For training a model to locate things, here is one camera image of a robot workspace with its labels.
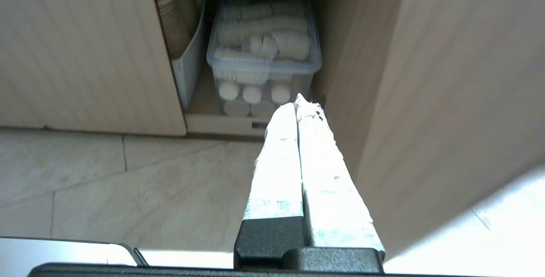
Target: floor tile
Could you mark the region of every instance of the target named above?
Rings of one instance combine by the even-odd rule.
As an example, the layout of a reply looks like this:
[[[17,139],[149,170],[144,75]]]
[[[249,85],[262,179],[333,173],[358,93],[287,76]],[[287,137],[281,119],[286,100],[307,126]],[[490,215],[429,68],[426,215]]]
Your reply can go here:
[[[182,137],[124,136],[128,169],[211,148],[226,141]]]
[[[473,211],[493,232],[508,228],[545,228],[545,167],[521,176],[473,206]]]
[[[48,238],[53,194],[0,207],[0,236]]]
[[[57,192],[53,237],[231,251],[262,143],[224,143]]]
[[[0,205],[124,171],[120,135],[0,130]]]
[[[471,211],[384,265],[389,274],[489,275],[492,237]]]

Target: tile grout line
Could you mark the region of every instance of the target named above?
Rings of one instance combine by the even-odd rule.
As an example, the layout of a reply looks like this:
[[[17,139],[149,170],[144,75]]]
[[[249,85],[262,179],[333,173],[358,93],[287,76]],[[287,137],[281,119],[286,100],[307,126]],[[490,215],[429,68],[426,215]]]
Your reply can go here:
[[[125,161],[125,172],[127,171],[127,154],[125,154],[125,135],[121,135],[121,143],[123,144],[123,160]]]
[[[221,146],[222,144],[224,143],[220,143],[220,144],[216,144],[216,145],[211,145],[210,147],[206,147],[206,148],[201,148],[201,149],[197,149],[196,151],[190,151],[190,152],[187,152],[187,153],[183,153],[183,155],[191,155],[191,154],[195,154],[195,153],[198,153],[199,151],[207,151],[208,149],[213,149],[214,147],[218,147],[218,146]],[[139,165],[139,166],[136,166],[135,168],[131,168],[130,171],[135,171],[135,170],[139,170],[141,168],[144,168],[144,167],[148,167],[148,166],[151,166],[151,165],[154,165],[154,164],[159,164],[159,163],[163,163],[163,162],[166,162],[166,161],[169,161],[169,160],[174,160],[176,159],[178,156],[172,156],[172,157],[166,157],[165,159],[162,159],[162,160],[158,160],[158,161],[154,161],[154,162],[150,162],[150,163],[147,163],[147,164],[144,164],[144,165]],[[89,181],[85,181],[85,182],[79,182],[79,183],[76,183],[72,186],[65,186],[65,187],[62,187],[62,188],[58,188],[57,190],[55,190],[54,192],[60,192],[60,191],[64,191],[64,190],[68,190],[70,188],[76,188],[77,186],[83,186],[84,184],[88,184],[88,183],[91,183],[91,182],[95,182],[95,181],[98,181],[98,180],[103,180],[103,179],[106,179],[106,178],[111,178],[111,177],[114,177],[114,176],[117,176],[117,175],[121,175],[121,174],[125,174],[127,170],[124,170],[124,171],[119,171],[119,172],[115,172],[113,174],[108,174],[108,175],[105,175],[103,177],[100,177],[100,178],[95,178],[93,180],[89,180]],[[18,203],[21,203],[21,202],[25,202],[25,201],[29,201],[29,200],[32,200],[32,199],[37,199],[39,197],[44,197],[46,196],[47,194],[49,194],[50,191],[47,191],[43,194],[40,194],[40,195],[36,195],[36,196],[31,196],[31,197],[28,197],[28,198],[25,198],[25,199],[21,199],[21,200],[16,200],[14,202],[8,202],[8,203],[2,203],[0,205],[0,208],[3,208],[3,207],[8,207],[8,206],[11,206],[11,205],[16,205]]]
[[[53,219],[55,218],[55,194],[56,191],[53,191],[53,201],[51,206],[51,225],[49,225],[49,239],[53,238]]]
[[[479,221],[481,221],[481,223],[482,223],[483,225],[485,225],[485,227],[486,227],[486,229],[488,229],[488,231],[491,231],[490,228],[488,228],[488,225],[486,225],[485,221],[483,221],[483,220],[481,219],[481,217],[479,217],[479,215],[475,212],[475,210],[473,210],[473,208],[471,208],[471,212],[473,212],[473,214],[477,217],[477,219],[479,219]]]
[[[201,148],[201,149],[197,149],[196,151],[190,151],[189,153],[184,153],[184,155],[189,155],[189,154],[195,154],[195,153],[198,153],[199,151],[206,151],[208,149],[213,149],[214,147],[218,147],[220,146],[221,144],[216,144],[216,145],[212,145],[211,147],[206,147],[206,148]],[[144,164],[144,165],[139,165],[139,166],[136,166],[135,168],[131,168],[131,169],[128,169],[127,171],[136,171],[136,170],[140,170],[141,168],[144,168],[144,167],[148,167],[148,166],[151,166],[151,165],[155,165],[155,164],[159,164],[159,163],[163,163],[163,162],[166,162],[166,161],[170,161],[170,160],[175,160],[178,156],[173,156],[173,157],[168,157],[168,158],[165,158],[165,159],[162,159],[162,160],[158,160],[158,161],[154,161],[154,162],[151,162],[151,163],[148,163],[148,164]],[[116,173],[113,173],[113,174],[108,174],[108,175],[105,175],[101,178],[95,178],[93,180],[89,180],[89,181],[86,181],[86,182],[79,182],[79,183],[76,183],[74,184],[73,186],[65,186],[63,188],[58,188],[56,191],[64,191],[64,190],[68,190],[70,188],[76,188],[77,186],[83,186],[84,184],[88,184],[88,183],[91,183],[91,182],[96,182],[98,180],[103,180],[103,179],[106,179],[106,178],[111,178],[111,177],[115,177],[115,176],[119,176],[121,174],[125,174],[126,171],[120,171],[120,172],[116,172]]]

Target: cabinet shelf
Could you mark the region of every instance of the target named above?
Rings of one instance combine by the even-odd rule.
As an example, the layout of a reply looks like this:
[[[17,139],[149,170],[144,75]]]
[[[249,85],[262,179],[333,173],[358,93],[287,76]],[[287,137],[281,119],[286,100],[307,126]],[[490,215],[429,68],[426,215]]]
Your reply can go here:
[[[203,64],[189,108],[184,112],[188,133],[263,136],[267,118],[222,114],[212,69]]]

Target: cabinet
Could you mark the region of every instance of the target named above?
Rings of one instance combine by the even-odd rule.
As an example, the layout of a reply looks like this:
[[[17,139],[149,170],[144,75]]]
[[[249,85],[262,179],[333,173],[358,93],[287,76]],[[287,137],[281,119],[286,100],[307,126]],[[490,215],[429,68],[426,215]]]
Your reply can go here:
[[[313,93],[390,256],[545,157],[545,0],[313,3]],[[264,133],[207,67],[182,114],[154,0],[0,6],[2,126]]]

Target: white plastic basket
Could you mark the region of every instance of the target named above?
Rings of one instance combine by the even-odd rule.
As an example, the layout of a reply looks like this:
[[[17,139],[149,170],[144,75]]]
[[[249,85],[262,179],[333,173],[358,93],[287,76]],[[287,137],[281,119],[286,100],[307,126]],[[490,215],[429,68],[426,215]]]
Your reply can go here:
[[[172,70],[178,86],[178,96],[180,98],[182,110],[189,108],[193,91],[197,85],[197,79],[201,72],[204,56],[206,55],[206,46],[204,41],[204,0],[197,0],[197,8],[201,14],[199,25],[185,49],[185,52],[178,59],[172,60]]]

